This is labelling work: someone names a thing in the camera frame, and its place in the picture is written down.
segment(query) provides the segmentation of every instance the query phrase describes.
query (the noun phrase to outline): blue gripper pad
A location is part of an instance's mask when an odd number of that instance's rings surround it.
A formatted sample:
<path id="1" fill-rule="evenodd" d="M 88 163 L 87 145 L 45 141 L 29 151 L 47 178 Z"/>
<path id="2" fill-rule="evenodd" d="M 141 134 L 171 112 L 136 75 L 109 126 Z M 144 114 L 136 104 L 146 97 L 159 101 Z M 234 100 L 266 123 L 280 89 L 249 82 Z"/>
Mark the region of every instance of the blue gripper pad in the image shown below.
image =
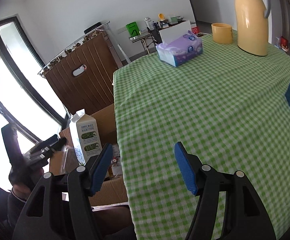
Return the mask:
<path id="1" fill-rule="evenodd" d="M 186 184 L 187 190 L 189 190 L 194 196 L 197 194 L 198 187 L 196 185 L 195 173 L 186 158 L 185 153 L 180 143 L 175 144 L 175 158 L 178 163 L 178 167 L 183 176 L 183 180 Z"/>
<path id="2" fill-rule="evenodd" d="M 93 195 L 95 195 L 96 192 L 101 190 L 108 167 L 110 166 L 112 159 L 113 159 L 113 146 L 111 144 L 108 144 L 103 156 L 100 159 L 100 162 L 98 163 L 92 175 L 92 183 L 90 191 L 92 192 Z"/>

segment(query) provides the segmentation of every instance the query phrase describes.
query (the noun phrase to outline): silver bolt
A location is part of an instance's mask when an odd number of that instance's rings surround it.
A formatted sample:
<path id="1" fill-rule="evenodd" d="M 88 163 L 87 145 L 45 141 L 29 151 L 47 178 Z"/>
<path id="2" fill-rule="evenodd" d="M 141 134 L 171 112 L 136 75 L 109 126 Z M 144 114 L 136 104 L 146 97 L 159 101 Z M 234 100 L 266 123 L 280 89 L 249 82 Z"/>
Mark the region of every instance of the silver bolt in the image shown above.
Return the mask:
<path id="1" fill-rule="evenodd" d="M 83 171 L 85 171 L 85 166 L 78 166 L 76 168 L 76 170 L 77 170 L 77 172 L 83 172 Z"/>
<path id="2" fill-rule="evenodd" d="M 203 169 L 203 171 L 210 171 L 211 169 L 209 165 L 203 165 L 201 168 Z"/>
<path id="3" fill-rule="evenodd" d="M 47 172 L 47 173 L 45 173 L 45 174 L 43 175 L 43 177 L 44 177 L 45 179 L 48 179 L 50 176 L 52 176 L 52 173 L 50 173 L 50 172 Z"/>
<path id="4" fill-rule="evenodd" d="M 240 178 L 242 178 L 244 176 L 244 173 L 242 171 L 237 171 L 236 175 Z"/>

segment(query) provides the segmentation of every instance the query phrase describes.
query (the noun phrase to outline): gingham pattern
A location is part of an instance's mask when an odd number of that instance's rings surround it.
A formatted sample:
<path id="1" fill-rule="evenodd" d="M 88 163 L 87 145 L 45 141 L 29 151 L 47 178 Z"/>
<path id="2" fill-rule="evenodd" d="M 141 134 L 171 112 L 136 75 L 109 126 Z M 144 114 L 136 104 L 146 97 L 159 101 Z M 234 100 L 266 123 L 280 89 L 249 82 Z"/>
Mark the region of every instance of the gingham pattern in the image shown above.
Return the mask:
<path id="1" fill-rule="evenodd" d="M 279 238 L 290 225 L 290 57 L 266 57 L 203 38 L 202 55 L 174 68 L 156 53 L 114 73 L 117 138 L 138 239 L 184 239 L 198 198 L 174 157 L 188 153 L 218 171 L 246 173 Z M 219 210 L 224 210 L 221 194 Z M 222 228 L 217 216 L 214 238 Z"/>

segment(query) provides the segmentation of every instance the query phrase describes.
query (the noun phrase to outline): green bag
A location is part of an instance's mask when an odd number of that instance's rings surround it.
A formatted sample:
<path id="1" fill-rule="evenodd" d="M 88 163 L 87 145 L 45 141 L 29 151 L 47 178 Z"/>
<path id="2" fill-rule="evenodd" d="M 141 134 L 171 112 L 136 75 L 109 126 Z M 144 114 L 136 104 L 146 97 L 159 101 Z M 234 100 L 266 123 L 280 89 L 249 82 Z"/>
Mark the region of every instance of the green bag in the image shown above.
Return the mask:
<path id="1" fill-rule="evenodd" d="M 135 37 L 135 36 L 140 34 L 140 30 L 139 30 L 136 22 L 132 22 L 130 24 L 127 24 L 126 28 L 129 32 L 129 34 L 131 35 L 131 37 Z"/>

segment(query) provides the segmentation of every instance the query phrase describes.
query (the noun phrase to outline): window frame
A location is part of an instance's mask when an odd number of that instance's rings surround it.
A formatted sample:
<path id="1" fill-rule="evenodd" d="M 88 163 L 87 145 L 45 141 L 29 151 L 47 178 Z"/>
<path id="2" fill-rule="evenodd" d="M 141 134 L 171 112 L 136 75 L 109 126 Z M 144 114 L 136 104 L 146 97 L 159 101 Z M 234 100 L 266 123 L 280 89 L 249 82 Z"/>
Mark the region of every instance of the window frame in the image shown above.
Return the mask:
<path id="1" fill-rule="evenodd" d="M 45 64 L 41 57 L 38 55 L 37 51 L 29 41 L 28 37 L 26 36 L 20 21 L 18 20 L 17 16 L 9 17 L 4 20 L 0 21 L 0 26 L 14 22 L 15 26 L 21 35 L 23 41 L 25 42 L 26 46 L 32 53 L 33 57 L 39 63 L 40 67 L 43 69 Z M 64 130 L 67 127 L 69 116 L 66 114 L 66 117 L 63 118 L 58 114 L 55 109 L 53 109 L 50 104 L 48 104 L 45 99 L 37 92 L 37 90 L 31 85 L 31 83 L 27 80 L 24 76 L 22 71 L 18 68 L 17 64 L 13 60 L 12 56 L 8 52 L 2 37 L 0 36 L 0 57 L 2 58 L 3 62 L 5 63 L 6 67 L 18 82 L 18 84 L 22 87 L 22 89 L 28 94 L 28 96 L 42 109 L 49 117 L 51 117 L 55 122 L 57 122 L 61 126 L 61 130 Z M 16 124 L 17 129 L 20 133 L 22 133 L 25 137 L 27 137 L 33 143 L 38 143 L 41 141 L 35 134 L 29 131 L 25 126 L 23 126 L 0 102 L 0 113 L 8 122 L 13 122 Z"/>

